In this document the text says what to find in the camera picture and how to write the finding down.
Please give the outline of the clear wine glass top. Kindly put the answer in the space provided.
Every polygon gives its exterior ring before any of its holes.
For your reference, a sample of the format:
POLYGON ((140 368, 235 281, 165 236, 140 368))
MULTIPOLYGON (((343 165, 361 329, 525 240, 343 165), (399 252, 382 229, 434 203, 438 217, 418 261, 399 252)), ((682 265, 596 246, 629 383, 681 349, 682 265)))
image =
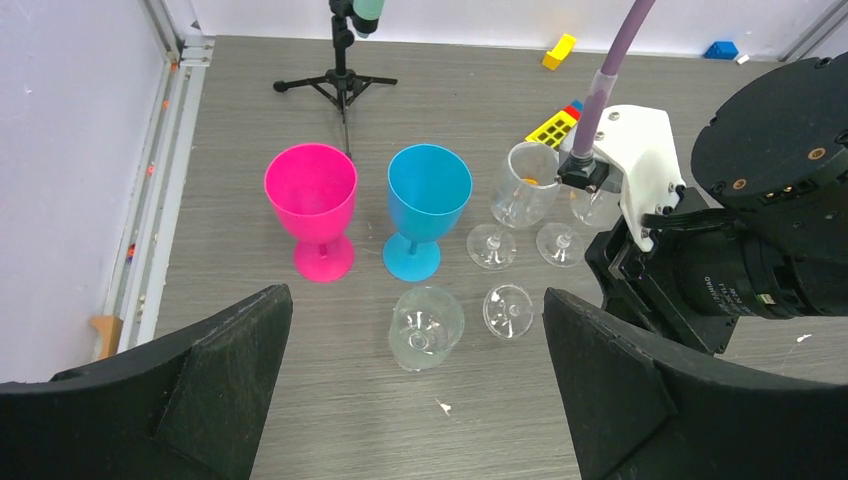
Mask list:
POLYGON ((492 288, 483 301, 483 318, 489 331, 501 339, 524 335, 535 317, 528 292, 515 284, 492 288))

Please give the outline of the blue plastic wine glass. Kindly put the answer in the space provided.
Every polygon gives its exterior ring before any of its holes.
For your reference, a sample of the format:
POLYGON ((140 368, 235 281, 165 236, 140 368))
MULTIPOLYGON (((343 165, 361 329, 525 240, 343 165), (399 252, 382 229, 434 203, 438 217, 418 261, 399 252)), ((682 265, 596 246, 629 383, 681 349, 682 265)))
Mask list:
POLYGON ((387 192, 395 233, 384 243, 384 266, 399 280, 422 282, 438 270, 438 240, 453 229, 471 198, 471 171, 445 147, 412 145, 390 161, 387 192))

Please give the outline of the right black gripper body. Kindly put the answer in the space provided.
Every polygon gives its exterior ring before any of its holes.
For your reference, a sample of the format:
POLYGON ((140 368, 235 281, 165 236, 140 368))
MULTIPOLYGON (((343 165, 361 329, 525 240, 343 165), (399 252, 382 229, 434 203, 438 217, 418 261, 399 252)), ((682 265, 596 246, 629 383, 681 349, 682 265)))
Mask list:
POLYGON ((802 314, 792 262, 740 224, 665 230, 636 247, 624 220, 591 241, 585 259, 606 312, 686 347, 725 351, 741 317, 802 314))

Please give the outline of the clear wine glass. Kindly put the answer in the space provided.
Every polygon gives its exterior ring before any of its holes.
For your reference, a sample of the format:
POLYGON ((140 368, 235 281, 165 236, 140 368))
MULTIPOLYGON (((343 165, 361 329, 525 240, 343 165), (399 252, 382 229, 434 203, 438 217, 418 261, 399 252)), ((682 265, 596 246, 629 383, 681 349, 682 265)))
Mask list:
POLYGON ((539 142, 511 148, 497 171, 489 206, 496 222, 480 224, 466 238, 469 257, 488 270, 504 270, 516 256, 513 232, 541 221, 556 200, 558 152, 539 142))
POLYGON ((402 369, 419 372, 440 365, 464 329, 464 311, 452 294, 436 286, 416 286, 393 309, 389 346, 402 369))
MULTIPOLYGON (((588 193, 569 191, 569 205, 577 225, 597 230, 610 230, 620 216, 619 193, 599 190, 588 193)), ((541 257, 549 264, 561 268, 576 265, 583 259, 584 242, 574 225, 551 222, 543 226, 536 236, 536 246, 541 257)))
POLYGON ((483 318, 489 331, 501 339, 524 335, 535 317, 528 292, 515 284, 492 288, 483 301, 483 318))

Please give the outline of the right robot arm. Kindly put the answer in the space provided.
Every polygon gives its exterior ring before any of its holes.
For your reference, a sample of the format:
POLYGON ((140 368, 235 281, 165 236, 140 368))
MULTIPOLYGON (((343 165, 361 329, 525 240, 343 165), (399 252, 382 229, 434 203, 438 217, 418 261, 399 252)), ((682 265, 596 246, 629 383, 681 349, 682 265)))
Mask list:
POLYGON ((742 317, 847 313, 847 58, 752 81, 691 154, 692 187, 650 215, 650 253, 624 221, 586 259, 611 315, 707 355, 742 317))

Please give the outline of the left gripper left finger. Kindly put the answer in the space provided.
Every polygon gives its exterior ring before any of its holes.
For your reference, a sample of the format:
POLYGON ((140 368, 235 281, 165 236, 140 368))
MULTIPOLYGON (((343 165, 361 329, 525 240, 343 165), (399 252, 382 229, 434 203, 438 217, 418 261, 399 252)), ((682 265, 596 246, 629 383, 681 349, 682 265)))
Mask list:
POLYGON ((246 479, 291 327, 271 285, 40 383, 1 387, 5 479, 246 479))

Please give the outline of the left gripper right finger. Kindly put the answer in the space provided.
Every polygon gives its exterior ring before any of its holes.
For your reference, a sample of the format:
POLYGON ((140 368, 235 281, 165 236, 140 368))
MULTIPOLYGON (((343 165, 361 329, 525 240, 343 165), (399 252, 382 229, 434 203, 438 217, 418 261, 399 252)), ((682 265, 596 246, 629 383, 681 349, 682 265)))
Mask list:
POLYGON ((845 386, 696 352, 561 289, 543 321, 583 478, 846 477, 845 386))

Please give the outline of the pink plastic wine glass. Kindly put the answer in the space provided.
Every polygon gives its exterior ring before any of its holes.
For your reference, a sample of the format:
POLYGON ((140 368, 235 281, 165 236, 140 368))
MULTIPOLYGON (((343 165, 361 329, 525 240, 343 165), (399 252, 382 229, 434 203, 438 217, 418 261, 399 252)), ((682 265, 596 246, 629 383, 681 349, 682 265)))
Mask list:
POLYGON ((305 279, 330 283, 352 268, 355 250, 345 230, 354 216, 358 180, 351 158, 321 143, 291 146, 267 167, 265 195, 296 240, 293 264, 305 279))

